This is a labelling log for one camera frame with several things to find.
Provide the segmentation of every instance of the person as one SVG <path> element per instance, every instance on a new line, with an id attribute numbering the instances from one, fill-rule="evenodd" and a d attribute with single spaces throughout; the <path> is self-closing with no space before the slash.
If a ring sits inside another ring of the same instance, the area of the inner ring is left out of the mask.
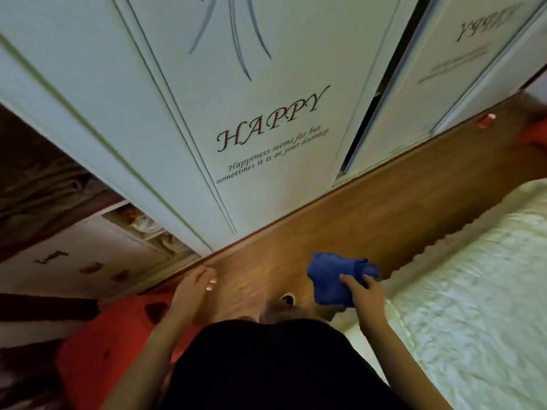
<path id="1" fill-rule="evenodd" d="M 206 326 L 176 362 L 157 400 L 181 331 L 216 282 L 198 267 L 177 286 L 171 306 L 102 410 L 182 409 L 414 409 L 449 410 L 389 326 L 383 287 L 368 289 L 340 275 L 352 293 L 359 326 L 389 386 L 345 336 L 303 308 L 270 303 L 260 322 L 250 317 Z"/>

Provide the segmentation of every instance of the forearm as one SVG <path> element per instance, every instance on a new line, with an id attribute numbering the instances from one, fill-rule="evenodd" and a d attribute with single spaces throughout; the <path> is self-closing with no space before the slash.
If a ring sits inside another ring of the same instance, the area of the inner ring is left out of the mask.
<path id="1" fill-rule="evenodd" d="M 389 324 L 363 331 L 394 392 L 414 410 L 452 410 Z"/>
<path id="2" fill-rule="evenodd" d="M 186 321 L 175 321 L 169 315 L 162 319 L 101 410 L 148 410 L 167 375 L 178 335 L 186 325 Z"/>

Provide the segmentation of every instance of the brown floor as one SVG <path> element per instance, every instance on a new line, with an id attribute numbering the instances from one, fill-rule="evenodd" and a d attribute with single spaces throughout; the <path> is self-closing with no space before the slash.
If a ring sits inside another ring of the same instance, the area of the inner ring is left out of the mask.
<path id="1" fill-rule="evenodd" d="M 266 300 L 285 292 L 313 307 L 306 269 L 317 251 L 367 257 L 387 278 L 516 186 L 547 177 L 547 153 L 513 142 L 530 120 L 524 102 L 514 98 L 503 103 L 494 110 L 498 118 L 493 127 L 482 130 L 476 120 L 466 122 L 319 200 L 236 252 L 206 262 L 217 269 L 219 282 L 202 318 L 257 317 Z"/>

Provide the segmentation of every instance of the blue clothing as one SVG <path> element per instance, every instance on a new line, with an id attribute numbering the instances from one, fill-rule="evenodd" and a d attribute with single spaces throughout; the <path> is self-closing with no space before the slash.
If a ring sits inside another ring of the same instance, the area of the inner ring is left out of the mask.
<path id="1" fill-rule="evenodd" d="M 343 305 L 354 308 L 350 290 L 340 282 L 340 275 L 352 275 L 366 288 L 363 275 L 379 280 L 379 270 L 367 259 L 349 259 L 334 253 L 314 253 L 308 267 L 313 282 L 313 296 L 320 305 Z"/>

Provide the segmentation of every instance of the person's left hand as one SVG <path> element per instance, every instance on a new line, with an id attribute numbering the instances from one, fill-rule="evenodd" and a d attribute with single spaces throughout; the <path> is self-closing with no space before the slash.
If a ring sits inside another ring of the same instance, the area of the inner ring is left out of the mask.
<path id="1" fill-rule="evenodd" d="M 190 323 L 203 303 L 206 292 L 212 290 L 216 282 L 217 272 L 213 268 L 198 266 L 191 270 L 178 284 L 166 318 L 182 325 Z"/>

